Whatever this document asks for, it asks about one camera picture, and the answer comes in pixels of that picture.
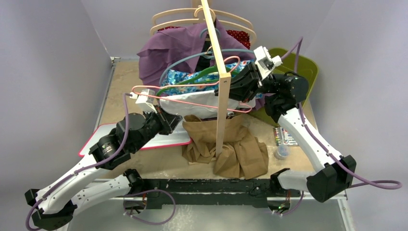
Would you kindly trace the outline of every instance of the brown cloth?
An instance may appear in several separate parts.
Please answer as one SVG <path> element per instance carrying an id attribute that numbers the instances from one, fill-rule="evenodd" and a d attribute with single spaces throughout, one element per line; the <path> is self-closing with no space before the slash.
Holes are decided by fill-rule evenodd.
<path id="1" fill-rule="evenodd" d="M 193 142 L 183 147 L 183 157 L 189 162 L 210 163 L 216 156 L 217 121 L 201 121 L 194 115 L 184 118 L 183 127 Z M 227 119 L 222 152 L 217 157 L 214 174 L 251 179 L 267 173 L 267 147 L 258 142 L 242 121 L 241 115 Z"/>

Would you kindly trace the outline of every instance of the white wall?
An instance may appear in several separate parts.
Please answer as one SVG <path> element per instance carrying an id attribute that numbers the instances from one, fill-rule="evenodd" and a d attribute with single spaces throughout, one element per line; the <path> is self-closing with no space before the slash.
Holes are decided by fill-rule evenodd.
<path id="1" fill-rule="evenodd" d="M 151 18 L 162 11 L 191 7 L 191 0 L 82 0 L 110 56 L 136 58 L 149 39 Z M 334 0 L 213 0 L 212 8 L 227 11 L 252 22 L 256 46 L 293 46 L 300 36 L 307 47 Z M 169 16 L 165 22 L 186 15 Z"/>
<path id="2" fill-rule="evenodd" d="M 25 230 L 24 193 L 79 160 L 111 61 L 80 0 L 0 0 L 0 59 L 0 230 Z"/>
<path id="3" fill-rule="evenodd" d="M 358 174 L 405 184 L 348 190 L 358 230 L 408 230 L 407 12 L 403 0 L 337 0 L 306 51 L 320 67 L 311 101 L 323 136 Z"/>

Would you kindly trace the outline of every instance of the laundry basket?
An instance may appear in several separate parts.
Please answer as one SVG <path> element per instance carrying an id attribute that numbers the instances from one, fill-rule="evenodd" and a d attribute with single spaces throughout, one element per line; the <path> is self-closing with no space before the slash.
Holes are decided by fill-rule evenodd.
<path id="1" fill-rule="evenodd" d="M 282 57 L 288 50 L 285 50 L 283 48 L 272 48 L 269 50 L 270 56 L 275 57 L 276 55 L 279 55 Z M 273 71 L 274 73 L 286 73 L 287 71 L 293 71 L 294 68 L 294 59 L 295 59 L 295 54 L 291 53 L 286 59 L 283 61 L 283 63 L 276 67 L 275 70 Z M 313 86 L 316 81 L 316 77 L 318 76 L 319 69 L 316 63 L 306 57 L 299 56 L 299 61 L 297 65 L 297 73 L 300 76 L 305 77 L 308 82 L 309 82 L 309 91 L 307 92 L 307 97 L 306 100 L 308 100 L 310 92 L 313 89 Z M 268 124 L 271 124 L 275 127 L 278 127 L 279 124 L 275 123 L 270 116 L 268 116 L 265 112 L 265 108 L 262 107 L 257 111 L 253 111 L 249 113 L 251 116 L 258 118 Z"/>

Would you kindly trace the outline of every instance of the wooden beam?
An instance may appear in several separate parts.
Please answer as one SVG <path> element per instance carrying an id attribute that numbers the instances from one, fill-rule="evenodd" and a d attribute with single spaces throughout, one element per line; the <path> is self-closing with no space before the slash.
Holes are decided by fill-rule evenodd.
<path id="1" fill-rule="evenodd" d="M 210 36 L 211 45 L 213 48 L 214 57 L 216 59 L 219 84 L 218 84 L 218 113 L 217 113 L 217 143 L 216 143 L 216 156 L 222 151 L 222 144 L 224 142 L 225 124 L 227 121 L 227 108 L 228 98 L 230 94 L 231 73 L 227 73 L 225 69 L 224 59 L 222 57 L 221 48 L 217 34 L 214 28 L 213 19 L 210 12 L 210 7 L 207 0 L 201 0 L 203 7 L 205 23 L 208 28 L 208 35 Z"/>

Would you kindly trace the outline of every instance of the table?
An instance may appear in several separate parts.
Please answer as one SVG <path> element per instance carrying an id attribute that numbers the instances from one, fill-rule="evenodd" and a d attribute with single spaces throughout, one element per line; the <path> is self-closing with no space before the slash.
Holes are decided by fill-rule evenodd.
<path id="1" fill-rule="evenodd" d="M 129 92 L 134 85 L 142 85 L 138 76 L 138 63 L 135 61 L 116 60 L 113 66 L 113 77 L 103 107 L 99 124 L 116 123 L 124 117 L 122 93 Z M 129 112 L 141 111 L 133 101 L 128 100 Z M 304 105 L 304 113 L 310 123 L 316 127 L 310 103 Z M 260 178 L 269 178 L 270 174 L 290 167 L 294 170 L 312 171 L 313 167 L 300 147 L 291 147 L 291 155 L 286 160 L 277 160 L 273 156 L 276 144 L 273 136 L 273 126 L 259 121 L 249 115 L 245 116 L 245 124 L 260 142 L 268 147 L 268 173 Z M 217 179 L 220 176 L 212 172 L 213 164 L 189 165 L 181 156 L 181 147 L 139 151 L 131 159 L 103 179 L 97 179 L 88 187 L 115 178 L 128 168 L 135 168 L 142 178 L 202 178 Z M 347 195 L 342 192 L 325 203 L 319 203 L 305 193 L 302 205 L 291 215 L 280 218 L 266 213 L 264 209 L 256 209 L 248 205 L 177 205 L 174 218 L 160 226 L 147 225 L 129 217 L 123 216 L 123 198 L 112 198 L 91 207 L 75 217 L 68 225 L 58 231 L 247 231 L 247 230 L 332 230 L 354 231 L 354 223 L 347 204 Z M 160 210 L 146 210 L 140 218 L 159 222 L 168 218 L 172 206 L 164 205 Z"/>

